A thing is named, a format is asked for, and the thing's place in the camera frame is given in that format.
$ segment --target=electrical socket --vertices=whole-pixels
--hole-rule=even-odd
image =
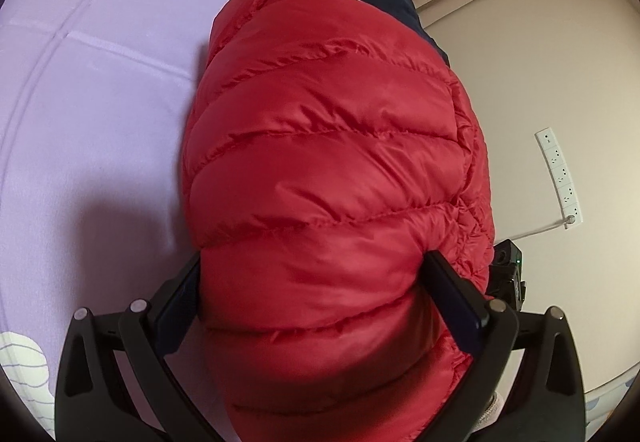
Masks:
[[[584,219],[582,218],[582,210],[580,209],[580,204],[577,202],[571,206],[562,208],[562,215],[564,216],[565,219],[569,218],[569,216],[571,215],[575,217],[575,222],[573,224],[564,225],[565,229],[570,229],[572,227],[579,226],[584,221]]]
[[[575,196],[575,190],[573,184],[567,184],[558,188],[558,196],[560,197],[560,205],[562,209],[567,206],[572,206],[578,202],[578,197]]]
[[[542,130],[542,132],[536,133],[536,137],[538,138],[540,148],[542,148],[543,151],[558,145],[556,135],[551,128],[547,128]]]
[[[560,146],[554,146],[553,148],[546,149],[544,153],[549,169],[565,164]]]
[[[569,173],[569,168],[566,167],[566,164],[553,168],[551,170],[551,177],[554,178],[554,184],[557,188],[561,188],[562,186],[572,183],[571,174]]]

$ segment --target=purple bed sheet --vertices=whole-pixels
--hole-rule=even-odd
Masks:
[[[0,10],[0,364],[52,435],[74,310],[107,313],[150,297],[193,252],[180,141],[227,1],[6,0]],[[197,322],[168,362],[236,440]]]

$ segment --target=silver rivet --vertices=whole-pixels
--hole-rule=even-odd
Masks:
[[[554,319],[564,319],[564,312],[559,307],[551,307],[549,309],[549,313],[551,314],[551,317]]]
[[[79,308],[74,312],[74,319],[76,321],[82,321],[84,318],[86,318],[87,314],[89,314],[89,311],[86,308]]]
[[[489,308],[494,312],[504,312],[507,310],[507,304],[501,299],[492,299],[489,302]]]
[[[143,299],[137,299],[131,304],[129,308],[132,312],[143,312],[146,310],[146,301]]]

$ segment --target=cable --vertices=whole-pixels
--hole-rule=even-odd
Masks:
[[[517,237],[512,237],[512,238],[510,238],[510,240],[512,242],[515,242],[515,241],[521,240],[523,238],[533,237],[535,235],[546,233],[547,231],[553,231],[554,229],[558,229],[558,228],[560,228],[560,227],[562,227],[564,225],[567,225],[567,224],[569,224],[569,225],[570,224],[575,224],[575,216],[574,215],[569,215],[567,218],[565,218],[561,222],[559,222],[559,223],[557,223],[557,224],[555,224],[555,225],[553,225],[551,227],[548,227],[548,228],[545,228],[545,229],[538,229],[537,231],[532,231],[530,233],[525,233],[525,234],[519,235]]]

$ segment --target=red quilted fabric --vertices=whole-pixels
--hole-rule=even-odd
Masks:
[[[486,147],[460,81],[359,0],[231,0],[188,119],[206,355],[243,442],[401,442],[468,367],[416,285],[484,291]]]

